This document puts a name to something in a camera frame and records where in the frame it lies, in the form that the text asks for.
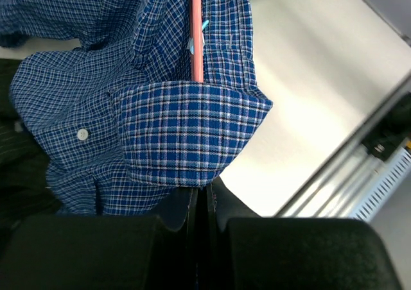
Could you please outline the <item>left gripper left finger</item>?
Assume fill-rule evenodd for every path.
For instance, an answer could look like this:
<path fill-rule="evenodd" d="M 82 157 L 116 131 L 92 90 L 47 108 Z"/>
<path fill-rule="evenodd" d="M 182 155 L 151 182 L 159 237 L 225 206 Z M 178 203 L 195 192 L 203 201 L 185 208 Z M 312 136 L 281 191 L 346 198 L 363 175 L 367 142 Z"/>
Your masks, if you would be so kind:
<path fill-rule="evenodd" d="M 1 251 L 2 289 L 194 289 L 198 192 L 142 216 L 32 216 Z"/>

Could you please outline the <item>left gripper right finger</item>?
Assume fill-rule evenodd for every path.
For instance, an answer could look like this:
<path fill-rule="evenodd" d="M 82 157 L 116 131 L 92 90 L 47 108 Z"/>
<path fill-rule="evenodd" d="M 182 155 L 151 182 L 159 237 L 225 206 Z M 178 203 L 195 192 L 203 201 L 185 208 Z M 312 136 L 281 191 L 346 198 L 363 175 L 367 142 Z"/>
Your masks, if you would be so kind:
<path fill-rule="evenodd" d="M 401 289 L 357 219 L 260 217 L 220 179 L 204 189 L 205 289 Z"/>

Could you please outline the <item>blue checked shirt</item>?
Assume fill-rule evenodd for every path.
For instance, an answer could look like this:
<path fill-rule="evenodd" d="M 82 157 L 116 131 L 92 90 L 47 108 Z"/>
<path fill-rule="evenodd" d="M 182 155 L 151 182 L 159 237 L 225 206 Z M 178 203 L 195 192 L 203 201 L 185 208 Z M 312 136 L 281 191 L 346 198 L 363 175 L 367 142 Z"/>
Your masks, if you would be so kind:
<path fill-rule="evenodd" d="M 202 0 L 204 80 L 191 76 L 189 0 L 1 0 L 1 45 L 78 39 L 25 58 L 10 99 L 50 159 L 61 213 L 144 214 L 203 187 L 272 102 L 259 90 L 249 0 Z"/>

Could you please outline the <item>pink hanger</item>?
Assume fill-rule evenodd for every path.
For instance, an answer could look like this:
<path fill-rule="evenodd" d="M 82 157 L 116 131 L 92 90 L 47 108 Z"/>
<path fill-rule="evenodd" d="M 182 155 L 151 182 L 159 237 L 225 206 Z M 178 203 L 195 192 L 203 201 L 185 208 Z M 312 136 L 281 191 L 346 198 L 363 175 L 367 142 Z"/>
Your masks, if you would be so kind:
<path fill-rule="evenodd" d="M 191 0 L 191 37 L 193 53 L 191 55 L 192 79 L 204 81 L 203 43 L 202 43 L 202 0 Z"/>

